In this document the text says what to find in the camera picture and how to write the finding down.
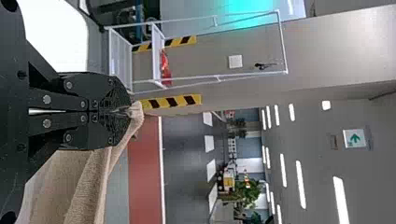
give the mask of teal light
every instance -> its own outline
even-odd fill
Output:
[[[275,0],[250,0],[250,1],[241,1],[241,0],[225,0],[224,1],[224,13],[240,13],[240,12],[251,12],[251,11],[272,11],[274,10],[274,1]],[[238,21],[242,19],[246,19],[252,17],[252,15],[242,15],[242,16],[232,16],[227,19],[227,21]],[[243,29],[258,25],[263,25],[266,23],[271,23],[276,20],[275,16],[265,16],[254,18],[250,20],[233,22],[230,25],[227,25],[229,29]]]

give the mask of red floor stripe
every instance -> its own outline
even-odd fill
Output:
[[[158,134],[158,118],[145,116],[137,141],[128,145],[131,224],[162,223]]]

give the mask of white metal railing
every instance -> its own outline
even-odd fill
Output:
[[[238,15],[255,15],[255,16],[244,18],[244,19],[240,19],[240,20],[236,20],[236,21],[226,21],[224,23],[219,23],[219,18],[220,17],[230,17],[230,16],[238,16]],[[193,17],[193,18],[167,20],[167,21],[146,21],[146,22],[139,22],[139,23],[106,26],[105,29],[108,30],[110,33],[112,33],[112,32],[116,32],[114,29],[120,29],[120,28],[126,28],[126,27],[143,26],[143,25],[154,26],[155,24],[163,24],[163,23],[168,23],[168,22],[196,21],[196,20],[208,20],[208,19],[213,21],[213,26],[212,27],[218,27],[218,26],[221,26],[221,25],[226,25],[226,24],[235,23],[235,22],[239,22],[239,21],[251,20],[251,19],[254,19],[254,18],[269,16],[269,15],[276,15],[276,19],[277,19],[276,23],[278,25],[278,30],[279,30],[279,38],[280,38],[280,45],[281,45],[281,52],[282,52],[282,60],[283,60],[283,65],[284,65],[283,66],[284,67],[283,70],[281,70],[281,71],[271,71],[271,72],[251,72],[251,73],[236,73],[236,74],[213,74],[213,75],[201,75],[201,76],[191,76],[191,77],[170,77],[170,78],[152,78],[152,79],[146,79],[146,80],[132,80],[133,84],[142,84],[142,83],[154,83],[155,84],[155,83],[162,82],[162,81],[195,80],[195,79],[204,79],[204,78],[215,78],[215,80],[203,81],[203,82],[198,82],[198,83],[193,83],[193,84],[185,84],[185,85],[173,86],[173,87],[169,87],[167,89],[158,89],[158,90],[134,92],[134,94],[139,94],[139,93],[149,93],[149,92],[155,92],[155,91],[165,91],[165,90],[171,90],[171,89],[193,87],[193,86],[199,86],[199,85],[205,85],[205,84],[214,84],[214,83],[220,83],[220,82],[225,82],[225,81],[243,80],[243,79],[249,79],[249,78],[254,78],[254,77],[271,77],[271,76],[278,76],[278,75],[286,75],[286,74],[288,74],[289,73],[289,67],[288,67],[288,60],[287,60],[287,57],[286,57],[286,48],[285,48],[285,43],[284,43],[283,31],[282,31],[282,21],[280,19],[279,10],[244,12],[244,13],[231,13],[231,14],[224,14],[224,15],[212,15],[212,16],[205,16],[205,17]],[[163,35],[163,38],[164,39],[168,39],[168,38],[173,38],[173,37],[169,37],[169,36],[164,36]],[[110,46],[109,46],[109,51],[112,52],[111,43],[110,43]]]

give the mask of gray floor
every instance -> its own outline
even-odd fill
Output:
[[[215,149],[205,153],[204,135],[214,135]],[[206,165],[224,163],[227,148],[225,123],[213,116],[213,127],[203,115],[163,118],[163,165],[166,223],[208,223],[208,194],[215,184],[206,181]]]
[[[128,150],[124,150],[108,179],[105,222],[129,224]]]

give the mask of white wall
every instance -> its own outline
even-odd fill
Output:
[[[264,165],[262,158],[236,159],[238,165],[237,171],[239,174],[246,173],[263,173]]]

